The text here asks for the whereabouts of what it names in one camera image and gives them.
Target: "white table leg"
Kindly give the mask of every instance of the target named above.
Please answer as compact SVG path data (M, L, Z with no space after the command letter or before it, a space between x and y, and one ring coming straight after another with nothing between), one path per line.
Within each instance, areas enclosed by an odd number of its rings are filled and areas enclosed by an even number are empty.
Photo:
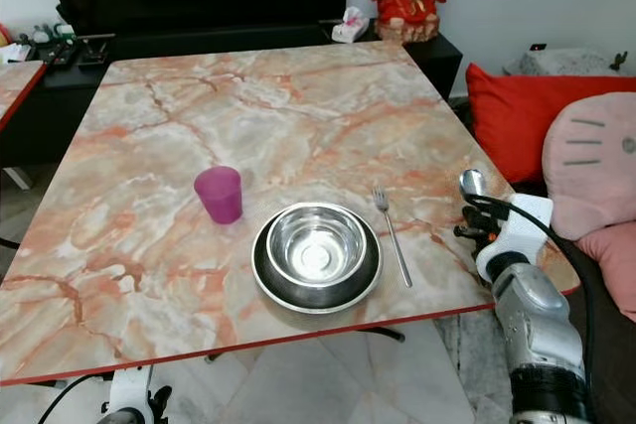
M29 191L33 186L33 181L21 168L4 168L3 171L9 175L21 190Z

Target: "floor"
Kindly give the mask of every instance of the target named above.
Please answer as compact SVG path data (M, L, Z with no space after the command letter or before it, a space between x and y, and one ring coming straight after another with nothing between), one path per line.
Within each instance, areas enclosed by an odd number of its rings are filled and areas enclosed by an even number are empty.
M1 179L0 236L20 240L55 173L28 170L22 192ZM13 252L0 247L0 275ZM170 424L505 424L511 394L504 344L492 312L396 326L403 344L347 333L158 364L153 390L171 385ZM96 422L109 383L91 379L61 402L50 424ZM60 391L35 385L0 390L0 424L37 422Z

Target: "table leg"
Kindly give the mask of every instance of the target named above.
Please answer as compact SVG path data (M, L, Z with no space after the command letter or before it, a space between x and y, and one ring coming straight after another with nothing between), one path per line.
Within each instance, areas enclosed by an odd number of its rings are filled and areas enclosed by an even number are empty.
M23 191L29 191L33 186L31 178L20 168L4 168L3 171L13 180Z
M218 354L208 354L206 357L204 357L204 361L207 364L210 364L211 362L214 362L216 358L218 358L221 354L223 353L218 353Z
M55 389L64 389L67 387L67 381L65 379L53 379L51 381L32 382L34 386L54 387Z
M20 244L18 242L14 242L13 240L7 240L6 238L0 237L0 245L7 248L13 248L17 250L20 248Z
M378 335L384 335L385 337L389 337L400 343L404 343L404 340L406 340L404 333L396 332L395 330L390 330L388 328L383 328L383 327L365 328L364 330L358 330L358 331L364 332L364 333L376 333Z

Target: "metal bowl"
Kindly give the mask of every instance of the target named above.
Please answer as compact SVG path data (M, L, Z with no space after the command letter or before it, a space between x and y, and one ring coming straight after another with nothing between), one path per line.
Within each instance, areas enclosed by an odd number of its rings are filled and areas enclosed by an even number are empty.
M289 310L307 314L335 313L352 307L376 287L382 273L382 248L371 227L349 212L364 231L367 251L358 272L328 287L298 285L284 278L267 255L267 236L278 214L260 230L251 251L251 267L256 283L274 302Z
M346 209L300 203L284 210L267 233L267 255L276 271L303 287L328 288L360 272L367 238Z

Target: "red cushion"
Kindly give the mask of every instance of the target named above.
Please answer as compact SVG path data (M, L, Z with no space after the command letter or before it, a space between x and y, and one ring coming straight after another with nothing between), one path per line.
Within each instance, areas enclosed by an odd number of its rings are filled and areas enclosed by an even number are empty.
M636 91L636 77L491 76L466 71L477 141L510 183L541 181L544 139L573 101L610 91Z

